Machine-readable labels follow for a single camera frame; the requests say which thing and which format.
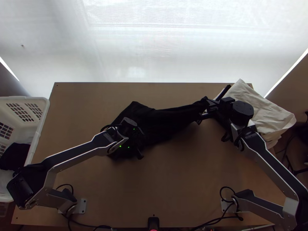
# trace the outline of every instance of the wooden table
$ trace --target wooden table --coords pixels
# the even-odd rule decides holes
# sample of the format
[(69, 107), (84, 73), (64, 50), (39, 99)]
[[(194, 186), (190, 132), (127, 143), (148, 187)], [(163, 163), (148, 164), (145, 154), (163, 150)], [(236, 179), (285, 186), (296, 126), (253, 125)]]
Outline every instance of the wooden table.
[[(226, 84), (197, 83), (55, 83), (50, 108), (33, 163), (87, 142), (133, 100), (156, 109), (214, 98)], [(112, 227), (146, 227), (157, 216), (161, 227), (194, 227), (222, 215), (219, 189), (252, 189), (261, 198), (283, 204), (285, 196), (265, 173), (231, 142), (220, 141), (224, 129), (214, 120), (191, 124), (173, 140), (144, 152), (145, 157), (113, 162), (94, 157), (57, 175), (54, 187), (69, 183), (87, 210), (75, 219)], [(243, 214), (244, 221), (219, 226), (270, 224)], [(66, 226), (56, 209), (15, 209), (14, 224)]]

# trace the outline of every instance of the white towel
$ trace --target white towel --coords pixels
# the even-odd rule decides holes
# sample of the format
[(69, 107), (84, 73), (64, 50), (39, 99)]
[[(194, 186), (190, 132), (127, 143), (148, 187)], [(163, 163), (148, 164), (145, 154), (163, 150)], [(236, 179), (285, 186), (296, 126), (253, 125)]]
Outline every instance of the white towel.
[(251, 120), (266, 141), (267, 149), (273, 147), (281, 134), (296, 123), (294, 114), (263, 98), (241, 79), (224, 95), (228, 96), (253, 106), (254, 116)]

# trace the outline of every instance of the black cable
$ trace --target black cable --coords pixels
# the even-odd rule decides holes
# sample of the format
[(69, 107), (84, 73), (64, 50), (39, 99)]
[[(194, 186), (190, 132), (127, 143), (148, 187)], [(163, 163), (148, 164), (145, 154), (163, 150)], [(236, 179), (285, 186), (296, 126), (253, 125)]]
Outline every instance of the black cable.
[(220, 222), (222, 219), (224, 219), (224, 215), (226, 214), (227, 210), (228, 210), (232, 205), (234, 205), (234, 202), (232, 202), (232, 203), (226, 208), (226, 210), (224, 211), (224, 213), (223, 213), (223, 215), (222, 215), (221, 217), (215, 218), (215, 219), (213, 219), (213, 220), (211, 220), (211, 221), (208, 221), (208, 222), (206, 222), (206, 223), (204, 223), (204, 224), (201, 224), (201, 225), (199, 225), (199, 226), (197, 226), (197, 227), (194, 227), (194, 228), (192, 228), (190, 231), (195, 231), (195, 230), (197, 230), (197, 229), (199, 229), (199, 228), (202, 228), (202, 227), (204, 227), (204, 226), (209, 226), (209, 225), (217, 224), (217, 223)]
[[(217, 224), (217, 223), (220, 222), (222, 219), (227, 219), (227, 218), (238, 218), (240, 221), (243, 221), (243, 220), (244, 220), (242, 217), (240, 217), (240, 216), (238, 215), (238, 213), (235, 213), (235, 216), (228, 216), (228, 217), (225, 217), (226, 212), (228, 211), (228, 209), (229, 209), (232, 205), (235, 204), (235, 202), (234, 202), (233, 200), (232, 200), (232, 201), (227, 201), (226, 199), (224, 199), (224, 198), (222, 197), (221, 193), (222, 193), (223, 189), (230, 189), (230, 190), (233, 192), (233, 194), (235, 194), (235, 191), (234, 191), (232, 188), (228, 187), (228, 186), (224, 186), (224, 187), (222, 187), (222, 188), (220, 189), (219, 195), (220, 195), (221, 200), (222, 200), (222, 201), (225, 201), (225, 202), (227, 202), (227, 203), (230, 203), (230, 205), (225, 209), (223, 215), (222, 215), (221, 217), (219, 217), (219, 218), (215, 218), (215, 219), (213, 219), (213, 220), (211, 220), (211, 221), (208, 221), (208, 222), (206, 222), (206, 223), (204, 223), (204, 224), (201, 224), (201, 225), (199, 225), (199, 226), (197, 226), (197, 227), (194, 227), (194, 228), (192, 228), (190, 231), (195, 231), (195, 230), (197, 230), (197, 229), (199, 229), (199, 228), (202, 228), (202, 227), (204, 227), (204, 226), (210, 226), (210, 225)], [(232, 198), (236, 201), (236, 212), (238, 212), (238, 211), (239, 211), (239, 204), (238, 204), (238, 201), (237, 201), (237, 199), (236, 199), (235, 197), (232, 197)]]
[(60, 187), (63, 187), (63, 186), (66, 186), (66, 185), (68, 185), (68, 186), (70, 186), (70, 188), (71, 188), (71, 192), (72, 192), (72, 194), (74, 195), (74, 188), (73, 188), (73, 186), (71, 185), (71, 184), (61, 184), (61, 185), (59, 185), (58, 187), (56, 187), (56, 190), (58, 189), (58, 188), (60, 188)]
[(97, 226), (93, 231), (97, 230), (97, 229), (111, 229), (110, 226), (107, 226), (107, 225), (99, 225)]
[(281, 152), (283, 152), (284, 150), (286, 150), (286, 149), (284, 148), (284, 149), (280, 150), (279, 152), (275, 152), (275, 154), (281, 153)]
[(17, 231), (21, 231), (22, 230), (22, 228), (24, 227), (25, 225), (21, 225), (21, 226), (19, 226), (19, 228), (18, 228), (18, 230)]
[[(71, 184), (61, 184), (61, 185), (59, 185), (56, 189), (58, 189), (58, 188), (60, 188), (60, 187), (63, 187), (63, 186), (66, 186), (66, 185), (68, 185), (68, 186), (70, 186), (70, 187), (72, 188), (72, 195), (74, 195), (74, 187), (73, 187)], [(65, 214), (63, 214), (63, 213), (62, 213), (61, 215), (67, 219), (67, 226), (68, 226), (68, 228), (69, 228), (69, 231), (72, 231), (72, 228), (71, 228), (71, 226), (70, 226), (70, 223), (71, 223), (71, 222), (73, 222), (73, 223), (75, 223), (75, 224), (77, 224), (77, 225), (80, 225), (80, 226), (95, 228), (94, 230), (100, 229), (100, 228), (102, 228), (102, 229), (111, 229), (111, 227), (108, 226), (108, 225), (94, 226), (94, 225), (87, 225), (87, 224), (79, 223), (79, 222), (73, 220), (73, 218), (72, 218), (72, 215), (73, 215), (73, 214), (71, 214), (69, 217), (67, 217), (67, 216), (66, 216)]]
[(282, 164), (283, 164), (283, 161), (285, 160), (286, 152), (287, 152), (287, 150), (288, 150), (288, 147), (289, 147), (291, 141), (294, 139), (294, 137), (296, 137), (296, 135), (291, 136), (291, 137), (288, 139), (288, 141), (287, 141), (286, 148), (285, 148), (285, 152), (283, 153), (283, 156), (282, 156), (282, 159), (281, 159), (281, 163), (282, 163)]
[(82, 223), (79, 223), (77, 221), (75, 221), (73, 218), (70, 218), (69, 219), (70, 222), (73, 222), (77, 225), (80, 225), (80, 226), (84, 226), (84, 227), (90, 227), (90, 228), (104, 228), (104, 229), (111, 229), (110, 226), (108, 225), (99, 225), (99, 226), (94, 226), (94, 225), (88, 225), (88, 224), (82, 224)]
[(221, 195), (221, 192), (223, 191), (223, 189), (230, 189), (230, 190), (233, 192), (233, 194), (235, 193), (234, 190), (231, 189), (231, 188), (228, 187), (228, 186), (224, 186), (224, 187), (222, 187), (222, 188), (220, 189), (220, 191), (219, 191), (219, 195), (220, 195), (220, 198), (221, 198), (222, 201), (225, 201), (225, 202), (227, 202), (227, 203), (233, 203), (233, 201), (227, 201), (226, 199), (223, 198), (223, 196)]
[(68, 217), (68, 219), (67, 219), (67, 226), (68, 226), (68, 228), (69, 228), (69, 231), (72, 231), (72, 229), (71, 229), (71, 227), (70, 227), (70, 219), (72, 218), (72, 215), (73, 215), (73, 214), (71, 214), (71, 215)]

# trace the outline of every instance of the white curtain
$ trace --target white curtain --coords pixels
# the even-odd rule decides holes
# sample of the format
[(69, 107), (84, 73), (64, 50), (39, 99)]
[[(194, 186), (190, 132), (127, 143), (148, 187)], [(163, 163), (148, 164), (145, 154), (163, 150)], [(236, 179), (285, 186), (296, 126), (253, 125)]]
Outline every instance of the white curtain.
[(54, 82), (239, 78), (265, 95), (308, 47), (307, 11), (306, 0), (0, 0), (0, 56), (33, 96)]

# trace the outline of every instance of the black cloth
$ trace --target black cloth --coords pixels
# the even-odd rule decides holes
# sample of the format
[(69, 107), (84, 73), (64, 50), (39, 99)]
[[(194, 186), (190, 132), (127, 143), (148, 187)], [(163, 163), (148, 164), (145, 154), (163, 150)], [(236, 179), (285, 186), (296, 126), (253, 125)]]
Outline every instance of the black cloth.
[(12, 143), (0, 158), (0, 169), (16, 171), (18, 168), (23, 167), (29, 149), (29, 144)]
[[(171, 139), (174, 134), (183, 130), (190, 123), (199, 120), (200, 114), (203, 113), (209, 105), (207, 99), (207, 97), (204, 97), (190, 105), (159, 110), (133, 101), (118, 115), (112, 124), (120, 124), (124, 117), (128, 117), (135, 121), (144, 133), (142, 142), (138, 141), (138, 148), (143, 149), (145, 146), (155, 145)], [(132, 149), (117, 149), (115, 152), (117, 152), (118, 155), (119, 152), (126, 152), (126, 155), (122, 154), (121, 156), (131, 157), (132, 151)]]

